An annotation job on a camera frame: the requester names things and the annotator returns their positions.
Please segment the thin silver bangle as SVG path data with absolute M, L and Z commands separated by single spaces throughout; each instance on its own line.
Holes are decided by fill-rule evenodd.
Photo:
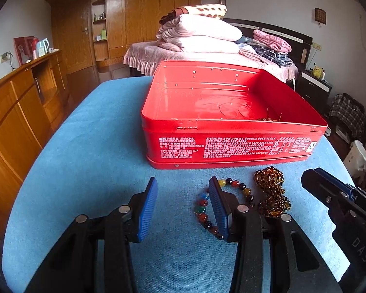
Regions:
M 230 102 L 219 106 L 219 112 L 228 119 L 251 119 L 252 103 Z

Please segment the white trash bin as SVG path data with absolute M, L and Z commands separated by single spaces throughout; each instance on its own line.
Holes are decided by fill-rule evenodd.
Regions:
M 355 140 L 351 143 L 343 164 L 352 177 L 356 177 L 366 169 L 366 149 L 362 142 Z

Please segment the plaid bag on chair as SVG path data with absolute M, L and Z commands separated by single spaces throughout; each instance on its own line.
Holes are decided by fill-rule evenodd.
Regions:
M 333 98 L 329 116 L 340 120 L 355 139 L 362 139 L 365 131 L 366 116 L 364 107 L 347 93 L 336 94 Z

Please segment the blue table cloth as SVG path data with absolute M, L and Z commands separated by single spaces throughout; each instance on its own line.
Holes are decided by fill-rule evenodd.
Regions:
M 66 119 L 26 176 L 14 202 L 2 255 L 9 288 L 23 292 L 78 215 L 105 216 L 141 192 L 159 192 L 145 240 L 131 246 L 139 292 L 228 292 L 237 246 L 216 239 L 193 213 L 211 177 L 254 188 L 254 167 L 157 170 L 150 166 L 141 109 L 150 77 L 100 84 Z

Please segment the dark nightstand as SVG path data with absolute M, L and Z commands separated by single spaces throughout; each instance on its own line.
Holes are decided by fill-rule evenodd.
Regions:
M 296 85 L 297 93 L 303 97 L 318 113 L 323 113 L 333 86 L 325 80 L 302 71 Z

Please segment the yellow pikachu toy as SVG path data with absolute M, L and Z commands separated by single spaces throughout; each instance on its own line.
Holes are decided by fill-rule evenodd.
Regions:
M 320 80 L 324 80 L 325 78 L 325 70 L 322 67 L 317 66 L 316 64 L 314 64 L 314 68 L 311 70 L 311 74 L 313 75 L 313 77 Z

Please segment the plaid folded clothes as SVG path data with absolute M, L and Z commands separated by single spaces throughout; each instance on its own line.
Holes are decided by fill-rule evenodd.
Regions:
M 278 52 L 255 41 L 250 41 L 247 44 L 251 46 L 259 56 L 262 56 L 280 67 L 290 67 L 294 65 L 293 61 L 289 58 L 288 53 Z

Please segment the pink folded clothes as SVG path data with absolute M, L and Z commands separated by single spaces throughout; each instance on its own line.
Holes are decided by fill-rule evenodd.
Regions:
M 260 30 L 253 31 L 253 39 L 277 52 L 288 54 L 292 51 L 292 47 L 284 39 Z

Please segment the bed with pink cover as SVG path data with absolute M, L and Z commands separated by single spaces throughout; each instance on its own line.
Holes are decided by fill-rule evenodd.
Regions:
M 123 63 L 143 75 L 152 76 L 159 63 L 165 60 L 227 63 L 254 67 L 266 70 L 284 83 L 296 79 L 299 75 L 298 68 L 294 64 L 290 67 L 279 66 L 262 56 L 252 53 L 244 56 L 242 54 L 173 52 L 159 47 L 156 42 L 132 44 L 123 58 Z

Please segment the wooden sideboard cabinet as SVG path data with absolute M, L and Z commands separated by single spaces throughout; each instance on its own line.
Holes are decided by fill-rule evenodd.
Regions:
M 66 115 L 70 99 L 60 51 L 0 80 L 0 213 L 9 215 L 33 163 Z

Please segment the upper pink folded quilt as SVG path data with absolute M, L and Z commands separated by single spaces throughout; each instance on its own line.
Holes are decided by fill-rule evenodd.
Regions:
M 235 42 L 243 36 L 243 33 L 239 28 L 219 18 L 190 14 L 183 14 L 166 22 L 156 33 L 156 39 L 164 41 L 190 36 L 207 36 Z

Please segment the light blue electric kettle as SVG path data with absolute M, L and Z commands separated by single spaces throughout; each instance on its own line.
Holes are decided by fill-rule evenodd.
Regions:
M 44 55 L 47 55 L 49 53 L 49 47 L 50 47 L 50 43 L 47 38 L 44 38 L 44 39 L 38 41 L 36 44 L 37 57 L 40 58 Z

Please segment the spotted yellow rolled blanket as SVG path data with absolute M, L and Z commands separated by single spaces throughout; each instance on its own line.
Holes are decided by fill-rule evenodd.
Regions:
M 163 25 L 167 22 L 179 17 L 180 15 L 199 15 L 209 18 L 222 18 L 227 13 L 227 6 L 223 4 L 202 4 L 193 6 L 181 6 L 173 9 L 167 15 L 159 20 L 159 24 Z

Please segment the wooden door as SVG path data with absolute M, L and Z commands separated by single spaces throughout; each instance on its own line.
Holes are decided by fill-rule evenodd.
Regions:
M 63 0 L 51 7 L 53 45 L 60 49 L 68 73 L 94 64 L 90 47 L 90 0 Z

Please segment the brown wall calendar box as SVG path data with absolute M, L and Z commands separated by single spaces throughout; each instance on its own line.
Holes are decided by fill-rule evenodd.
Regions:
M 314 9 L 314 21 L 319 24 L 326 24 L 326 11 L 320 8 Z

